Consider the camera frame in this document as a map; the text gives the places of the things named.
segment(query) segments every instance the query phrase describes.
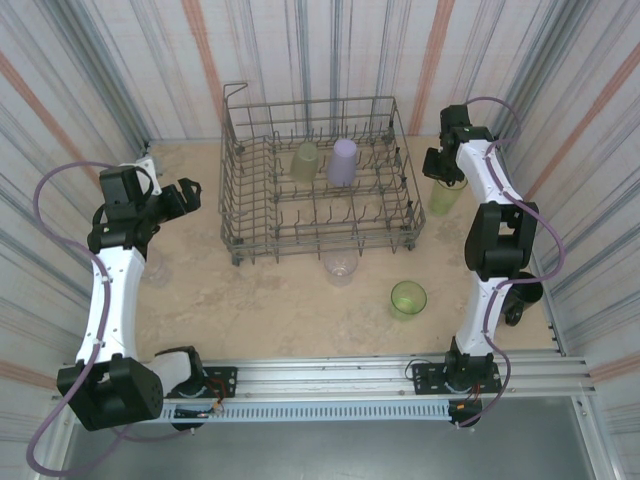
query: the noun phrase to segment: striped wall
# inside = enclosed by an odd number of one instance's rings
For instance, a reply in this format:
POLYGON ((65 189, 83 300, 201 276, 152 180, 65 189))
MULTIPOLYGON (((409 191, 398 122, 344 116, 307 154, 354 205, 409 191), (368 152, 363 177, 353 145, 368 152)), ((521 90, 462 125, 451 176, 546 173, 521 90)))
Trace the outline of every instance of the striped wall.
MULTIPOLYGON (((43 2, 0 2, 0 478, 29 478, 26 445, 73 361, 91 294, 90 265, 35 228, 42 175, 84 159, 135 158, 43 2)), ((83 240, 100 193, 92 169, 45 188, 46 221, 83 240)))
MULTIPOLYGON (((640 478, 640 3, 582 7, 522 102, 506 161, 564 239, 566 266, 551 283, 564 346, 586 356, 627 478, 640 478)), ((553 268, 546 232, 535 253, 553 268)))
MULTIPOLYGON (((84 0, 72 7, 150 138, 220 137, 221 85, 244 100, 395 95, 405 128, 505 97, 563 8, 553 0, 84 0)), ((482 121, 499 109, 483 105, 482 121)))

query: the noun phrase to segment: gray floor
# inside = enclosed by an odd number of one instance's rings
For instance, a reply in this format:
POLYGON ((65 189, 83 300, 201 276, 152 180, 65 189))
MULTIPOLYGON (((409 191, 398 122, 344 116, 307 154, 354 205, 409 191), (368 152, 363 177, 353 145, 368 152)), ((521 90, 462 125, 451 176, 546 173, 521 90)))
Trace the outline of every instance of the gray floor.
MULTIPOLYGON (((66 466, 94 458, 113 438, 76 427, 66 466)), ((586 480, 593 474, 569 399, 505 399, 473 431, 432 421, 209 425, 194 437, 123 444, 74 478, 586 480)))

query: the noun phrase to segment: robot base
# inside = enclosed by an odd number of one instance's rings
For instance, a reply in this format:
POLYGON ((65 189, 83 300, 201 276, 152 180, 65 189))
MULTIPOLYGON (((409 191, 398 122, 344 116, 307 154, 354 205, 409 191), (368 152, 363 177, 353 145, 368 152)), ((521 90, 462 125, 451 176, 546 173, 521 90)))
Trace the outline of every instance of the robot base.
POLYGON ((493 354, 472 357, 458 350, 455 337, 444 363, 422 363, 411 366, 416 395, 469 394, 474 387, 479 394, 498 393, 502 388, 493 354))

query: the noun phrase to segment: light green cup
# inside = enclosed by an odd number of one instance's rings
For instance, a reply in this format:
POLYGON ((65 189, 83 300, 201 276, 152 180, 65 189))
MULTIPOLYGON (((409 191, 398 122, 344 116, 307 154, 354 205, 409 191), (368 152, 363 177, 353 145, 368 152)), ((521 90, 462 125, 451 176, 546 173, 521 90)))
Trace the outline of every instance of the light green cup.
POLYGON ((410 280, 398 283, 391 290, 391 312, 398 320, 410 320, 427 306, 427 292, 410 280))
POLYGON ((318 173, 318 148, 314 143, 305 142, 298 147, 298 151, 291 161, 291 177, 296 182, 313 182, 318 173))
POLYGON ((449 213, 449 210, 458 201, 468 183, 465 178, 462 182, 457 182, 452 187, 449 187, 446 183, 437 180, 429 197, 429 211, 437 216, 449 213))

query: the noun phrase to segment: wire dish rack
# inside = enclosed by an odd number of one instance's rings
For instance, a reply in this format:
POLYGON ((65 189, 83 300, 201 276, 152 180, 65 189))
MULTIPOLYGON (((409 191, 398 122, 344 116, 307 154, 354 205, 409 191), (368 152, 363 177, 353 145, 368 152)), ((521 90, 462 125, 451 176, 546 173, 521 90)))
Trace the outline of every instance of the wire dish rack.
POLYGON ((369 248, 412 250, 425 224, 394 97, 375 96, 230 105, 246 82, 224 86, 221 237, 234 265, 246 258, 369 248), (327 181, 333 144, 358 145, 356 179, 327 181), (289 176, 294 153, 314 142, 319 170, 310 183, 289 176))

